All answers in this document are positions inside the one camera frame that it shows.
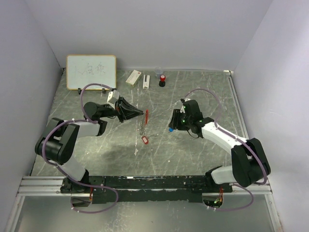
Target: red object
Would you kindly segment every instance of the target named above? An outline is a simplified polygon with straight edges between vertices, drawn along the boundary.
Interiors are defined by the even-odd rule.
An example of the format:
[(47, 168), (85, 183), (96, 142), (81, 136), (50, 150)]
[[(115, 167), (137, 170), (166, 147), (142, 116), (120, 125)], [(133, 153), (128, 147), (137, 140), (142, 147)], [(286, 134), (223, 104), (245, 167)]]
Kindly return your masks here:
[(149, 141), (145, 135), (141, 139), (143, 140), (145, 144), (148, 144)]
[(149, 116), (149, 111), (146, 110), (146, 115), (145, 115), (145, 125), (148, 123), (148, 116)]
[(166, 77), (164, 75), (160, 76), (160, 81), (165, 81)]

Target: black cable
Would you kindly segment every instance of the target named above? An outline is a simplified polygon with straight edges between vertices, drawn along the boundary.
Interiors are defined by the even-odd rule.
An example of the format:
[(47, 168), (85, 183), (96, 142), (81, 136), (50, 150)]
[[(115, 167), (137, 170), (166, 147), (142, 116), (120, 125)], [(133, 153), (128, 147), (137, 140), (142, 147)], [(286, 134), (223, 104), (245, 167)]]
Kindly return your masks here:
[(192, 137), (192, 138), (195, 138), (195, 139), (198, 139), (199, 138), (199, 136), (197, 136), (197, 137), (193, 137), (191, 134), (190, 134), (190, 132), (187, 130), (187, 132), (188, 132), (188, 134)]

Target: gray floor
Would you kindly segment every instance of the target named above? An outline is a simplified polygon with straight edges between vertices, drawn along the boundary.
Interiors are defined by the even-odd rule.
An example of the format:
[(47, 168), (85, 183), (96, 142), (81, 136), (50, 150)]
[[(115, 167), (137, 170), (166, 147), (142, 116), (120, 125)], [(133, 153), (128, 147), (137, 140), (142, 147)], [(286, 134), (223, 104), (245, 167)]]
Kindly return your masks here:
[[(149, 144), (141, 140), (140, 121), (134, 118), (124, 123), (117, 119), (106, 119), (106, 132), (100, 137), (86, 137), (77, 141), (74, 155), (89, 170), (91, 175), (194, 175), (204, 174), (218, 165), (230, 165), (230, 156), (220, 147), (205, 139), (194, 139), (185, 131), (169, 132), (168, 123), (174, 108), (180, 108), (180, 98), (194, 88), (211, 89), (223, 105), (219, 123), (231, 132), (241, 133), (237, 109), (234, 104), (230, 82), (223, 72), (169, 71), (166, 86), (159, 87), (154, 72), (150, 74), (150, 89), (142, 89), (142, 79), (135, 88), (125, 81), (130, 71), (117, 71), (117, 89), (121, 95), (139, 109), (150, 112), (146, 135)], [(204, 116), (215, 117), (218, 104), (210, 94), (196, 91), (190, 96), (196, 99)], [(104, 104), (107, 94), (87, 91), (84, 103), (88, 101)], [(66, 78), (61, 78), (50, 117), (64, 120), (82, 118), (77, 91), (66, 89)], [(58, 176), (56, 169), (36, 158), (32, 176)]]
[[(222, 207), (247, 204), (248, 195), (226, 195)], [(88, 211), (106, 205), (92, 205)], [(235, 212), (213, 212), (201, 203), (118, 203), (87, 215), (70, 209), (70, 197), (26, 197), (15, 232), (273, 232), (264, 195)]]

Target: gray marble surface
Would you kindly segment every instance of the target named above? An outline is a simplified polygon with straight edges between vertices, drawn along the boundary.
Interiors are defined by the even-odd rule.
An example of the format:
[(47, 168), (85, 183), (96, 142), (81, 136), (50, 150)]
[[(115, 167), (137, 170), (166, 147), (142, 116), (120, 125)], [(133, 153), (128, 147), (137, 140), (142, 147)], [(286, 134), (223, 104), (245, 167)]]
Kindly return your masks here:
[[(231, 158), (219, 146), (206, 139), (194, 139), (185, 131), (169, 132), (174, 108), (180, 108), (180, 98), (195, 88), (212, 90), (223, 105), (219, 124), (227, 130), (243, 136), (231, 92), (230, 82), (223, 72), (210, 71), (168, 71), (166, 86), (160, 87), (153, 71), (149, 90), (142, 89), (142, 78), (131, 88), (125, 83), (131, 71), (117, 71), (117, 89), (131, 104), (141, 110), (149, 110), (149, 123), (145, 133), (149, 144), (140, 136), (142, 116), (120, 123), (117, 119), (106, 119), (105, 133), (99, 137), (85, 137), (77, 141), (74, 155), (90, 175), (195, 175), (204, 174), (218, 165), (231, 164)], [(196, 99), (203, 116), (214, 118), (218, 113), (215, 98), (204, 91), (190, 95)], [(88, 101), (106, 103), (107, 94), (100, 91), (86, 91), (84, 103)], [(50, 118), (64, 120), (82, 118), (80, 98), (77, 91), (66, 89), (66, 78), (61, 78)], [(32, 176), (59, 176), (55, 168), (45, 164), (37, 156)]]

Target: orange object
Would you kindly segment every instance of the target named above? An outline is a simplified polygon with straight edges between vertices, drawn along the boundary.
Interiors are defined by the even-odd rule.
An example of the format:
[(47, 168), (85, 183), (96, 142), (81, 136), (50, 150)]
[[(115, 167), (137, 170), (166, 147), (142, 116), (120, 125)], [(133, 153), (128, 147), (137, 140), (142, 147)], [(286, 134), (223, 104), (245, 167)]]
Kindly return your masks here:
[(149, 141), (145, 135), (141, 139), (143, 140), (145, 144), (148, 144)]
[(145, 125), (148, 123), (148, 116), (149, 116), (149, 111), (146, 110), (146, 115), (145, 115)]

